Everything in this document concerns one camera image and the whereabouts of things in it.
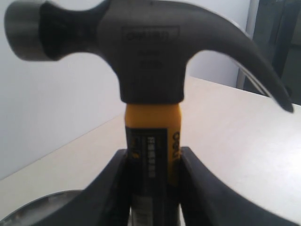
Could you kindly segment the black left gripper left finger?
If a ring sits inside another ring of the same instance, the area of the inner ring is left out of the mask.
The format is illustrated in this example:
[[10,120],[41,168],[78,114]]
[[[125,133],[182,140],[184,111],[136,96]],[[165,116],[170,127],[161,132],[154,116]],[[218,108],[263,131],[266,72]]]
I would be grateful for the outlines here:
[[49,225],[126,226],[129,208],[127,151],[121,149],[83,192],[49,217]]

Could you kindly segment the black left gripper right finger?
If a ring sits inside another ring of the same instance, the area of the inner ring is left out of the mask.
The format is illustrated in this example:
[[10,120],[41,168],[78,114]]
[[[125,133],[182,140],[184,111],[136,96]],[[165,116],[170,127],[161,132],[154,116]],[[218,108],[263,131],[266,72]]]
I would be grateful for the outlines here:
[[182,147],[179,198],[187,226],[294,226],[241,196]]

